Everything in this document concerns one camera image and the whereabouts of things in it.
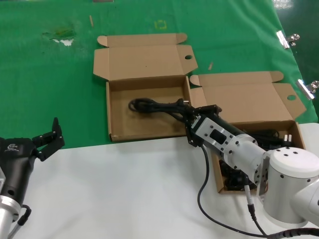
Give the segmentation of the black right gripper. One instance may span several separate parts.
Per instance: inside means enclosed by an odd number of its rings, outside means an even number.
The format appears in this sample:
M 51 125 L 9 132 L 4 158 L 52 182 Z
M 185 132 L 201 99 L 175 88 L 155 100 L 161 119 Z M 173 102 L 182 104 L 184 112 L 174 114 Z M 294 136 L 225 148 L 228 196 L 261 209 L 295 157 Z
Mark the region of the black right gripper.
M 198 147 L 200 140 L 226 140 L 244 134 L 242 130 L 223 120 L 219 116 L 220 112 L 222 108 L 218 105 L 202 106 L 193 110 L 194 121 L 192 118 L 186 118 L 184 122 L 190 145 Z

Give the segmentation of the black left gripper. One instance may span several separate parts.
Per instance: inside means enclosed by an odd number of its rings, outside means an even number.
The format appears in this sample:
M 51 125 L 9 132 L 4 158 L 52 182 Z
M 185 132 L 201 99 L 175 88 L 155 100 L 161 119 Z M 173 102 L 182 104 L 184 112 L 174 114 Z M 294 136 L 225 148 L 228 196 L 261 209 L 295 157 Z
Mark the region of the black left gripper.
M 52 130 L 29 138 L 0 139 L 0 168 L 5 181 L 0 194 L 16 202 L 23 202 L 34 169 L 36 157 L 47 160 L 65 145 L 58 118 L 53 119 Z

